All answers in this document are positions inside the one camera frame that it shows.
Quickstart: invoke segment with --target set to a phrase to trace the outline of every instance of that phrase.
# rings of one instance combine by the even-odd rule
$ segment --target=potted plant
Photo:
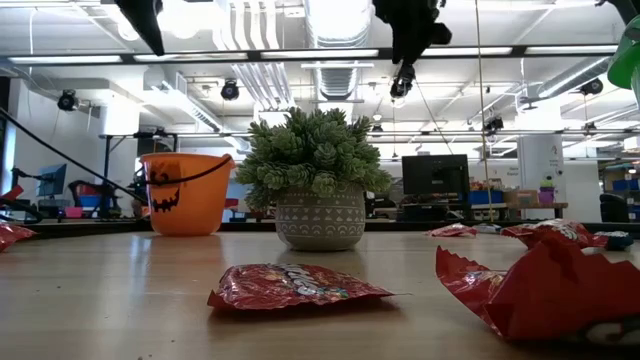
[[[364,191],[385,191],[391,176],[380,152],[366,142],[371,121],[352,125],[334,109],[307,115],[289,110],[284,125],[252,123],[253,152],[238,166],[236,181],[252,184],[247,204],[276,203],[279,238],[296,250],[353,247],[364,233]]]

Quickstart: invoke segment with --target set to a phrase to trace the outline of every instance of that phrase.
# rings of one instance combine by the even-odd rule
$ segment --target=plastic wrapper
[[[505,339],[640,344],[640,271],[628,261],[543,241],[503,272],[438,247],[436,275]]]
[[[610,251],[624,251],[633,245],[633,238],[624,231],[600,231],[594,234],[594,238],[598,243],[606,241],[606,249]]]
[[[221,309],[269,310],[304,303],[332,304],[392,293],[320,266],[255,264],[229,268],[208,305]]]
[[[439,229],[429,230],[425,235],[433,237],[476,237],[477,233],[478,230],[457,223],[441,227]]]
[[[0,224],[0,253],[16,241],[31,237],[36,233],[23,227],[11,224]]]
[[[500,235],[519,239],[529,249],[541,241],[556,241],[561,244],[578,245],[581,249],[607,246],[608,238],[595,237],[584,225],[570,220],[545,220],[537,224],[522,224],[502,229]]]
[[[473,226],[480,234],[500,234],[502,227],[495,224],[478,224]]]

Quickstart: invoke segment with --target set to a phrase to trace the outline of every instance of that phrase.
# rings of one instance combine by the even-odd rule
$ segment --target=gray ceramic pot
[[[352,248],[364,234],[362,188],[348,186],[329,197],[306,188],[290,188],[278,201],[278,237],[295,250],[338,251]]]

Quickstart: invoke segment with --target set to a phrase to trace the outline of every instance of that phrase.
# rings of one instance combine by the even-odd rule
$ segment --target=orange pumpkin bucket
[[[231,156],[156,153],[143,155],[140,162],[153,230],[166,236],[205,236],[220,228],[235,167]]]

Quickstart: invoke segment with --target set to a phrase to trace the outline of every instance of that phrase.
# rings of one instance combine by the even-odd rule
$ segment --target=black monitor
[[[405,195],[469,194],[467,155],[402,157]]]
[[[38,181],[38,196],[62,195],[67,164],[43,167],[39,175],[44,180]]]

